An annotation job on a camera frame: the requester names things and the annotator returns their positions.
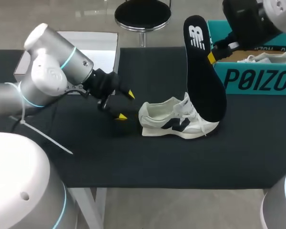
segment shoe sole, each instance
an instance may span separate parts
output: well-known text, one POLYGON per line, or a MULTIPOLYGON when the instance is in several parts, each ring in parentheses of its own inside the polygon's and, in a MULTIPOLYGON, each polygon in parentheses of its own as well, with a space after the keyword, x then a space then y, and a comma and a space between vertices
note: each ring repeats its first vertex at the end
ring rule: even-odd
MULTIPOLYGON (((217 125, 214 126, 213 129, 211 129, 209 132, 205 133, 205 134, 209 134, 210 132, 212 132, 213 130, 216 129, 216 127, 218 126, 219 123, 217 123, 217 125)), ((202 137, 204 136, 204 133, 199 133, 199 134, 187 134, 187 133, 182 133, 176 130, 172 130, 172 129, 149 129, 149 128, 145 128, 143 127, 143 131, 142 131, 142 136, 144 137, 160 137, 160 136, 164 136, 164 135, 177 135, 181 138, 184 139, 194 139, 194 138, 198 138, 198 137, 202 137)))

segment shoe insole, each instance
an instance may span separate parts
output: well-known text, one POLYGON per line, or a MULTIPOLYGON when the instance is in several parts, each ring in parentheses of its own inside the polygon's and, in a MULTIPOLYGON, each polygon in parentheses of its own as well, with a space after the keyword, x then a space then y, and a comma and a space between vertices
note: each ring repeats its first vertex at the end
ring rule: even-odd
POLYGON ((187 90, 199 115, 208 122, 223 119, 227 107, 225 87, 208 60, 211 51, 206 21, 191 16, 184 22, 187 54, 187 90))

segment shoebox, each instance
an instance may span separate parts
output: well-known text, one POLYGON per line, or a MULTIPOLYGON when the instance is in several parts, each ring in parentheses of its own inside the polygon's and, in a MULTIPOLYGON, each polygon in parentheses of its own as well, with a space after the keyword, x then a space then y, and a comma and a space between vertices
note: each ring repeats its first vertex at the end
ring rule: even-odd
MULTIPOLYGON (((84 31, 58 31, 58 33, 91 59, 95 70, 101 68, 106 73, 112 71, 117 73, 120 57, 117 33, 84 31)), ((20 82, 24 77, 30 61, 31 56, 27 51, 24 51, 14 72, 17 82, 20 82)), ((68 82, 65 91, 74 89, 84 92, 82 85, 72 85, 68 82)))
MULTIPOLYGON (((224 39, 232 30, 227 21, 208 21, 211 43, 224 39)), ((249 55, 286 52, 286 34, 251 51, 236 51, 214 68, 227 94, 286 95, 286 63, 238 63, 249 55)))

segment black stool seat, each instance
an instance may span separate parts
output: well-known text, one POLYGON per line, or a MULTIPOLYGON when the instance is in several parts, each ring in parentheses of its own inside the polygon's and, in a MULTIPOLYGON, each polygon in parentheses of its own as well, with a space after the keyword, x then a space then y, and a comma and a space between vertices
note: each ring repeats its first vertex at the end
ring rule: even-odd
POLYGON ((130 0, 115 11, 116 22, 133 31, 153 31, 167 24, 170 8, 158 0, 130 0))

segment new balance sneaker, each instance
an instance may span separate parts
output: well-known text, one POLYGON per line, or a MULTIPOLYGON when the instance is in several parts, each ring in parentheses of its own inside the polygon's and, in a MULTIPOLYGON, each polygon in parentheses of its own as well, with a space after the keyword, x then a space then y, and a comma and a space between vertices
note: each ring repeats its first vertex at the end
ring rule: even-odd
POLYGON ((280 55, 262 53, 258 56, 250 55, 238 63, 286 63, 286 52, 280 55))
POLYGON ((219 124, 204 120, 196 112, 188 93, 183 101, 172 97, 161 104, 144 103, 139 121, 143 136, 178 135, 184 139, 207 135, 219 124))

